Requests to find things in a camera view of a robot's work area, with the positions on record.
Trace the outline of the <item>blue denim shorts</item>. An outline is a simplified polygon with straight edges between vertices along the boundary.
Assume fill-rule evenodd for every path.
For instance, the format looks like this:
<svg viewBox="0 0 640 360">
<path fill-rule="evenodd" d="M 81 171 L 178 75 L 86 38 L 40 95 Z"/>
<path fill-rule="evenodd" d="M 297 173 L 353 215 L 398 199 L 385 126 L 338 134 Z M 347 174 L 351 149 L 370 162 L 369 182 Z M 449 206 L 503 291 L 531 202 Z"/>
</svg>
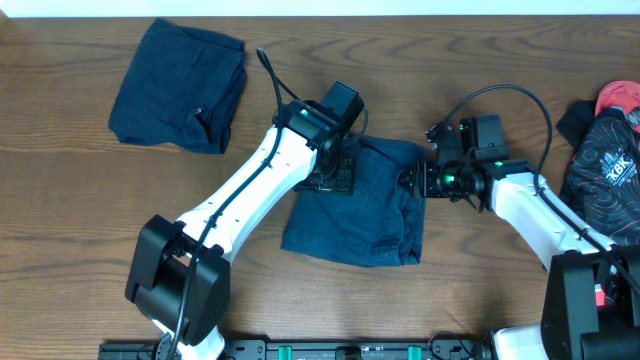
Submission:
<svg viewBox="0 0 640 360">
<path fill-rule="evenodd" d="M 281 248 L 359 267 L 418 265 L 426 201 L 398 185 L 402 171 L 431 157 L 413 142 L 364 136 L 349 147 L 355 160 L 351 195 L 301 192 Z"/>
</svg>

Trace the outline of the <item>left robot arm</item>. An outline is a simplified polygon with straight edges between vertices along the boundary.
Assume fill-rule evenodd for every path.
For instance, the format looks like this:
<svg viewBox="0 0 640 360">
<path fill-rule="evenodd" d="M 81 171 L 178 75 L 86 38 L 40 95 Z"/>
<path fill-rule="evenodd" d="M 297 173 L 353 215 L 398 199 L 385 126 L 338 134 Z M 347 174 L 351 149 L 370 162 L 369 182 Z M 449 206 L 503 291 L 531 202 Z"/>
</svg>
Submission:
<svg viewBox="0 0 640 360">
<path fill-rule="evenodd" d="M 350 196 L 355 162 L 345 152 L 359 93 L 335 82 L 319 101 L 279 104 L 255 153 L 214 194 L 177 220 L 152 217 L 140 230 L 126 298 L 163 335 L 148 359 L 215 359 L 230 304 L 231 265 L 245 240 L 289 191 Z"/>
</svg>

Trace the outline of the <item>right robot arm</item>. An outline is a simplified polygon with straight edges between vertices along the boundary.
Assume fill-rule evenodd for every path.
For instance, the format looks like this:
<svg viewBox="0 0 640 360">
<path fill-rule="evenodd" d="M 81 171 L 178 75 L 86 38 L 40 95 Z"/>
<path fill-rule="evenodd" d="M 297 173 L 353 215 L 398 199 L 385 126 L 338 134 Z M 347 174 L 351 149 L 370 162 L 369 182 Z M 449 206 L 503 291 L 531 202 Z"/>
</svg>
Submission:
<svg viewBox="0 0 640 360">
<path fill-rule="evenodd" d="M 433 161 L 404 170 L 415 198 L 464 200 L 511 225 L 548 272 L 540 322 L 489 333 L 477 359 L 636 359 L 639 249 L 590 228 L 526 160 L 512 160 L 498 116 L 441 122 L 426 133 Z"/>
</svg>

